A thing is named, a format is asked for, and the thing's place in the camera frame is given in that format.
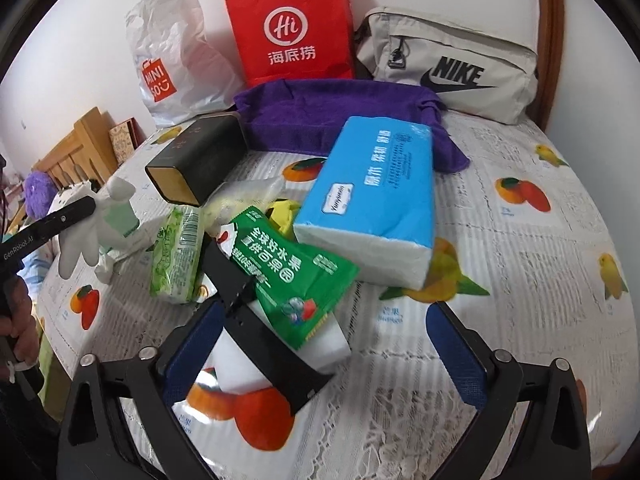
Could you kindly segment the person's left hand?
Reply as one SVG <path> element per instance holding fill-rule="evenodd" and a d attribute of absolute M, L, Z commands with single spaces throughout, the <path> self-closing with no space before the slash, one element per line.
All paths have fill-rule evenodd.
<path fill-rule="evenodd" d="M 20 362 L 35 364 L 39 354 L 39 336 L 27 286 L 20 276 L 15 275 L 4 283 L 3 292 L 11 316 L 2 316 L 1 336 L 15 339 L 13 352 Z"/>

